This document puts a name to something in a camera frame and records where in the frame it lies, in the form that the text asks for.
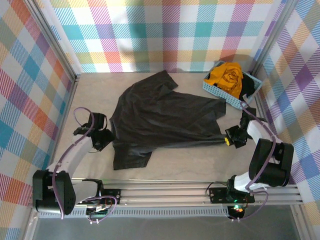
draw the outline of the yellow cloth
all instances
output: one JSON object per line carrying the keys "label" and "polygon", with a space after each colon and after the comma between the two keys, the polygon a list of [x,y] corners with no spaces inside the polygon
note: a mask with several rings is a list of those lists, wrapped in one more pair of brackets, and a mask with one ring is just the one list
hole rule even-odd
{"label": "yellow cloth", "polygon": [[215,67],[211,71],[209,79],[204,79],[204,81],[239,99],[243,78],[239,63],[225,62],[221,66]]}

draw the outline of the table surface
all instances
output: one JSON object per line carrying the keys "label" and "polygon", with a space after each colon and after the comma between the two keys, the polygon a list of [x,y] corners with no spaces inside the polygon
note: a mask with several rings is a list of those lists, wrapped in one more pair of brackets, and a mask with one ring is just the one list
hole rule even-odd
{"label": "table surface", "polygon": [[[86,107],[110,118],[119,96],[132,84],[152,74],[132,72],[82,74],[55,158],[59,158],[72,142],[73,132],[78,127],[73,117],[75,108]],[[205,73],[170,73],[170,76],[179,85],[175,89],[177,92],[215,98],[202,89]],[[252,101],[250,106],[256,107],[255,101]],[[217,120],[221,132],[224,133],[225,129],[238,125],[241,113],[240,110],[227,104],[226,115]],[[88,113],[79,111],[77,118],[81,123],[85,123],[88,120]],[[226,181],[233,175],[241,175],[248,171],[255,147],[255,143],[248,140],[246,146],[238,149],[226,144],[193,148],[158,148],[152,153],[146,167],[114,171],[114,149],[112,144],[109,144],[101,152],[88,153],[73,177],[101,180]]]}

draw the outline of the gray floor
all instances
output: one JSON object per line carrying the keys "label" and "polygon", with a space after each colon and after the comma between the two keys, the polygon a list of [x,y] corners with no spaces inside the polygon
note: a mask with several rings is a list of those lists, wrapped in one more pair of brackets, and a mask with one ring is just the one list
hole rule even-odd
{"label": "gray floor", "polygon": [[[59,158],[71,144],[72,133],[78,127],[73,117],[73,110],[86,107],[93,112],[106,114],[110,118],[116,108],[119,96],[133,83],[142,80],[152,73],[84,73],[81,75],[71,111],[57,149]],[[202,73],[171,73],[178,83],[177,92],[214,98],[202,89]],[[88,113],[77,114],[81,123],[88,120]],[[226,115],[218,120],[221,132],[224,133],[238,125],[241,111],[227,104]],[[102,152],[87,154],[80,163],[73,177],[121,180],[180,180],[180,181],[226,181],[232,175],[248,171],[255,150],[253,141],[235,149],[226,144],[168,149],[160,148],[152,153],[145,168],[113,170],[114,149],[109,144]]]}
{"label": "gray floor", "polygon": [[[248,213],[255,210],[250,206]],[[85,218],[38,220],[34,240],[298,240],[290,206],[265,206],[243,222],[227,217]]]}

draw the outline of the black cloth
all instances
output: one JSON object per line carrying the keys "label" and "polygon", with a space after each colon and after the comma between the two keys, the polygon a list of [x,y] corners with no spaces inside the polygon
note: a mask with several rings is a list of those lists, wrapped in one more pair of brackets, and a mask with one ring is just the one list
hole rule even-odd
{"label": "black cloth", "polygon": [[156,148],[225,142],[216,122],[226,114],[225,100],[175,92],[176,87],[162,71],[133,84],[119,97],[110,118],[114,170],[145,167]]}
{"label": "black cloth", "polygon": [[242,78],[242,89],[239,95],[239,100],[244,101],[244,95],[248,98],[255,93],[255,82],[254,80],[246,74],[243,74]]}

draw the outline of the blue plastic basket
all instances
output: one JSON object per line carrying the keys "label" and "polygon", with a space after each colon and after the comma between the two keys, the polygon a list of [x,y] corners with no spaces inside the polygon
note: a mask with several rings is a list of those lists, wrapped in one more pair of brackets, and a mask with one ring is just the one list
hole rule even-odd
{"label": "blue plastic basket", "polygon": [[[211,71],[215,68],[215,67],[218,67],[222,64],[224,64],[225,62],[224,61],[217,61],[213,68],[211,68],[210,70],[210,73]],[[255,97],[256,93],[260,90],[260,88],[262,87],[262,81],[260,81],[259,79],[257,79],[256,77],[254,76],[251,76],[250,74],[246,73],[246,72],[242,72],[243,74],[249,76],[250,78],[252,78],[252,80],[254,81],[254,94],[252,94],[251,96],[249,96],[247,98],[247,101],[246,103],[249,104]],[[229,93],[226,93],[225,91],[221,90],[220,88],[216,87],[216,86],[211,86],[210,84],[206,83],[205,81],[203,81],[203,89],[206,90],[207,92],[219,97],[219,98],[223,98],[226,100],[226,102],[230,105],[232,105],[233,107],[235,107],[236,109],[242,109],[241,108],[241,100],[239,100],[238,98],[230,95]]]}

